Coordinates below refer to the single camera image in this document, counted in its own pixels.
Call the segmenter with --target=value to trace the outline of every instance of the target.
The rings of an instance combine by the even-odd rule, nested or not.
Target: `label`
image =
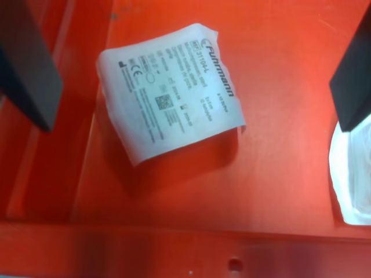
[[[134,165],[245,125],[216,38],[193,24],[101,54],[110,118]]]

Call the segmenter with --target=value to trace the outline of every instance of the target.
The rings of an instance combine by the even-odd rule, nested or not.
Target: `barcode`
[[[141,62],[141,65],[143,66],[145,72],[150,71],[150,66],[148,65],[146,57],[139,56],[139,61]]]
[[[198,41],[191,41],[191,46],[193,48],[193,51],[200,51],[200,48],[199,48],[199,45],[198,45]]]
[[[131,67],[134,66],[134,65],[136,65],[136,63],[135,63],[135,59],[133,59],[133,58],[129,59],[129,65],[130,65]]]
[[[173,107],[172,99],[170,98],[169,94],[166,94],[164,96],[156,97],[156,103],[158,105],[158,109],[164,110],[170,107]]]

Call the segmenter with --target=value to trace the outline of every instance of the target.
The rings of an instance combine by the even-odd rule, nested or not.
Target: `hole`
[[[228,262],[228,269],[232,272],[242,272],[242,261],[236,258],[230,259],[230,261]]]

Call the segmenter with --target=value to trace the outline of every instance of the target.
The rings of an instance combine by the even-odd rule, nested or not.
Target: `qr code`
[[[173,107],[172,99],[170,98],[170,95],[166,94],[164,96],[156,97],[156,102],[158,105],[158,109],[164,110],[170,107]]]

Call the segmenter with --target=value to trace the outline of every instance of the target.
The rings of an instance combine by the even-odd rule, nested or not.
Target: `paper label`
[[[134,165],[245,125],[216,40],[193,24],[100,55],[108,113]]]

